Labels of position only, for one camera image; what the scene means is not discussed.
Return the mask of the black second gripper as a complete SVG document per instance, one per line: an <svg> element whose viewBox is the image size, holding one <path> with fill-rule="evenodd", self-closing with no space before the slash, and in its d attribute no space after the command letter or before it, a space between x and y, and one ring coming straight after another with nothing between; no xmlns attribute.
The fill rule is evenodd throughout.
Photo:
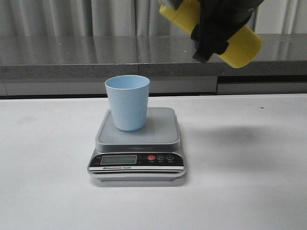
<svg viewBox="0 0 307 230"><path fill-rule="evenodd" d="M262 3L262 0L201 0L201 21L190 36L196 49L193 58L206 63L213 54L223 54L229 46L227 40L250 20Z"/></svg>

